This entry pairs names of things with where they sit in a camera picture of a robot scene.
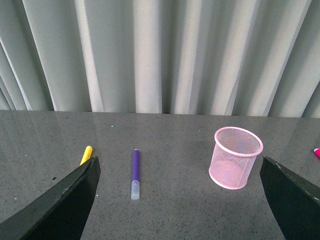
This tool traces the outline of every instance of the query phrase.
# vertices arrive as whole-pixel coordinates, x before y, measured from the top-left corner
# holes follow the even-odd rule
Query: purple marker
[[[133,150],[132,156],[132,184],[131,199],[138,200],[140,198],[140,152],[138,149]]]

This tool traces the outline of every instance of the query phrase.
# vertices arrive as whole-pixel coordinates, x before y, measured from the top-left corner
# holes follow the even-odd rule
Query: curtain fold
[[[320,118],[317,0],[0,0],[0,109]]]

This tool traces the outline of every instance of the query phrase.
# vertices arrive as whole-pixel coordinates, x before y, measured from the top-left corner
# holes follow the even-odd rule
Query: mesh cup rim
[[[235,151],[231,151],[230,149],[226,148],[225,146],[223,146],[219,140],[218,140],[218,134],[223,131],[223,130],[226,130],[226,129],[237,129],[237,130],[240,130],[240,131],[244,131],[248,134],[250,134],[251,136],[253,136],[255,139],[258,140],[259,144],[260,144],[260,149],[254,153],[250,153],[250,154],[246,154],[246,153],[239,153],[239,152],[235,152]],[[236,126],[225,126],[225,127],[222,127],[220,128],[219,130],[217,130],[214,134],[214,140],[216,142],[216,144],[218,144],[218,146],[223,149],[225,152],[229,153],[229,154],[232,154],[232,155],[235,155],[235,156],[238,156],[238,157],[244,157],[244,158],[250,158],[250,157],[255,157],[255,156],[258,156],[264,149],[264,144],[262,143],[262,141],[260,140],[260,138],[255,135],[254,133],[244,129],[244,128],[241,128],[241,127],[236,127]]]

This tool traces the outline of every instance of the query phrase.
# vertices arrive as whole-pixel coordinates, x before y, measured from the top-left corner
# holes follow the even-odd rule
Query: pink marker
[[[314,154],[318,156],[318,158],[320,158],[320,149],[319,148],[316,148],[314,150]]]

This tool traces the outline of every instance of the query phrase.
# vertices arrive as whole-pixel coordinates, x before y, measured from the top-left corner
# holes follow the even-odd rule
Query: table
[[[214,133],[236,126],[264,150],[247,185],[228,190],[208,169]],[[101,176],[82,240],[284,239],[259,176],[268,156],[320,186],[320,119],[138,113],[0,111],[0,221],[73,171],[87,145]],[[132,151],[141,152],[132,201]]]

